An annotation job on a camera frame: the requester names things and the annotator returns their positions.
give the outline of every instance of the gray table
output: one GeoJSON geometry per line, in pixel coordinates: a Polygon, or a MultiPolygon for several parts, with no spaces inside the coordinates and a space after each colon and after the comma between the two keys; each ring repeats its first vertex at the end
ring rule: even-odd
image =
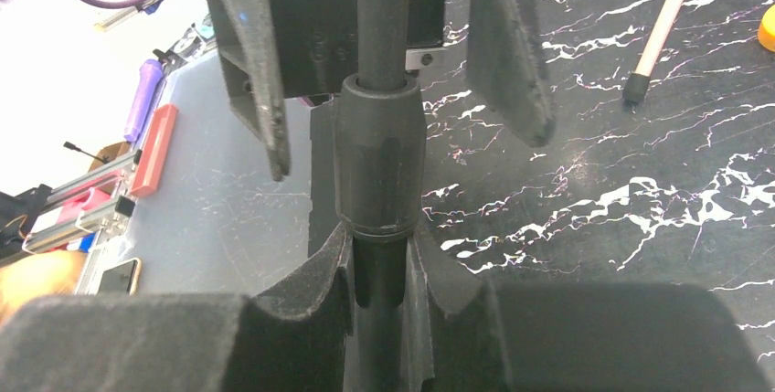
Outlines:
{"type": "Polygon", "coordinates": [[[120,258],[138,257],[142,293],[258,293],[307,257],[310,111],[288,101],[292,174],[272,182],[260,142],[228,108],[216,53],[170,75],[179,109],[157,193],[140,199],[120,258]]]}

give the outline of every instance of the black rubber tip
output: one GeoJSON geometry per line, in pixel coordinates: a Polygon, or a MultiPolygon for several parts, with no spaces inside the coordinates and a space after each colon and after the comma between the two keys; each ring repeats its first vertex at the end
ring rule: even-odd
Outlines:
{"type": "Polygon", "coordinates": [[[646,91],[649,89],[649,83],[652,78],[641,74],[630,74],[627,83],[624,85],[622,97],[629,104],[640,104],[646,99],[646,91]]]}

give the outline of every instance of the black marble surface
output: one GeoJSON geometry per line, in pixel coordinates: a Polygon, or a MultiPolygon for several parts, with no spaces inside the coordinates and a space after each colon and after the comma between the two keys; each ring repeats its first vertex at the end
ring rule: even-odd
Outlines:
{"type": "Polygon", "coordinates": [[[775,0],[686,0],[634,111],[621,88],[663,0],[540,0],[557,102],[541,149],[466,87],[468,1],[448,0],[446,68],[421,74],[440,246],[484,277],[707,287],[772,381],[775,54],[756,29],[775,0]]]}

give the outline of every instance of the purple tube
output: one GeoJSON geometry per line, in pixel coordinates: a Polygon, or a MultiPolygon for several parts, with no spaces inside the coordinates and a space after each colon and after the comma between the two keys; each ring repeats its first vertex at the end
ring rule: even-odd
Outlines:
{"type": "Polygon", "coordinates": [[[134,101],[132,109],[129,110],[126,126],[123,128],[123,137],[127,142],[137,142],[137,138],[143,130],[143,123],[148,115],[156,85],[159,84],[163,75],[162,64],[156,60],[146,60],[140,67],[140,83],[134,93],[134,101]]]}

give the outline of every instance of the orange-red bar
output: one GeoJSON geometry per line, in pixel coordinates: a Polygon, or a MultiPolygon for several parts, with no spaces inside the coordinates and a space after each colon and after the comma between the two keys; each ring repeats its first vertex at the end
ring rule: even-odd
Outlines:
{"type": "Polygon", "coordinates": [[[132,189],[129,191],[132,196],[146,197],[159,188],[176,117],[177,108],[172,104],[166,104],[154,112],[151,125],[148,126],[148,138],[145,139],[143,155],[140,157],[132,189]]]}

